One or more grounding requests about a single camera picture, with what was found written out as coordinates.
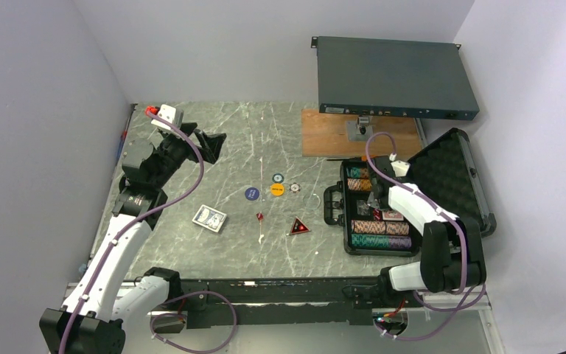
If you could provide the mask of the red triangular dealer button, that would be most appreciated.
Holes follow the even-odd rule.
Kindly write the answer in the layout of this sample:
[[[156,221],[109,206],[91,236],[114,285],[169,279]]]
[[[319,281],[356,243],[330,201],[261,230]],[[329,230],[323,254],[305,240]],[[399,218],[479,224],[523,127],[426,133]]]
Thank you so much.
[[[290,236],[300,235],[307,232],[310,232],[310,228],[305,223],[303,223],[299,218],[294,218],[294,221],[290,228],[289,235]]]

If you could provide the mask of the blue playing card deck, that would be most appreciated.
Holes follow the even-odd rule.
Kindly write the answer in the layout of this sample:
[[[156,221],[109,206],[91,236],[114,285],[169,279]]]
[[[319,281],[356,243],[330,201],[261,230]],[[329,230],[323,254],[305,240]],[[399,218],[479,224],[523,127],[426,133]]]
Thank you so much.
[[[201,205],[192,218],[194,224],[215,233],[220,233],[226,220],[226,213],[206,205]]]

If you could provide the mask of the green poker chip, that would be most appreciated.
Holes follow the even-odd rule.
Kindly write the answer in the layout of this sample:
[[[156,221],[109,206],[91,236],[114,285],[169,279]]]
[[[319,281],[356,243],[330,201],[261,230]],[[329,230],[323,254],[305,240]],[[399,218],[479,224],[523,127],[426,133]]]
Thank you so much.
[[[272,176],[272,181],[275,184],[281,184],[284,182],[284,176],[281,173],[275,173]]]

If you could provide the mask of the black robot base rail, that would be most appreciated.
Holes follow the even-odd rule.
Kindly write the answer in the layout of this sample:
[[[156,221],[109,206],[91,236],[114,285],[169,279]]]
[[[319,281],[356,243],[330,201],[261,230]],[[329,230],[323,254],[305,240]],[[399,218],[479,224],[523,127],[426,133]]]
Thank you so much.
[[[267,279],[184,279],[187,300],[156,305],[156,313],[180,312],[189,329],[221,325],[347,323],[372,325],[375,317],[403,314],[419,303],[397,292],[383,275]]]

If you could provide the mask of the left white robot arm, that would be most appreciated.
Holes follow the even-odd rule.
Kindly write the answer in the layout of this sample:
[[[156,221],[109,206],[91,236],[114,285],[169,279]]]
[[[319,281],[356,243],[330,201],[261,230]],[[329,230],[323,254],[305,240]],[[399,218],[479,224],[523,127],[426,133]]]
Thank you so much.
[[[139,320],[160,305],[182,300],[177,271],[153,267],[123,297],[118,293],[136,255],[154,231],[164,207],[172,205],[163,187],[187,160],[214,164],[225,133],[208,135],[183,123],[181,135],[159,129],[162,140],[125,144],[119,195],[102,245],[77,287],[58,309],[47,308],[39,327],[51,353],[121,353]]]

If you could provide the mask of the yellow big blind button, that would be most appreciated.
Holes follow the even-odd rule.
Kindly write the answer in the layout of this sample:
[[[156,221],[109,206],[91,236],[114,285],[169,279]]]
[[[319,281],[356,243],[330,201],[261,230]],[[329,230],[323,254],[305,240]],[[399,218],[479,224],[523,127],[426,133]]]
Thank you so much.
[[[285,186],[281,183],[273,183],[270,186],[270,193],[275,197],[282,196],[285,193]]]

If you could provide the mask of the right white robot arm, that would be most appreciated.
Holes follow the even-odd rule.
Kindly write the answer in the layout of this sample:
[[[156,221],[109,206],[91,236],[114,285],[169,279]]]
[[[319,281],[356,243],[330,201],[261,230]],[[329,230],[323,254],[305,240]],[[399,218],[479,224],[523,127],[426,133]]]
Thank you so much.
[[[378,201],[402,214],[422,236],[419,261],[385,268],[377,298],[394,306],[407,291],[453,292],[486,281],[486,264],[478,223],[440,206],[418,185],[403,181],[407,162],[395,155],[368,160],[369,175]]]

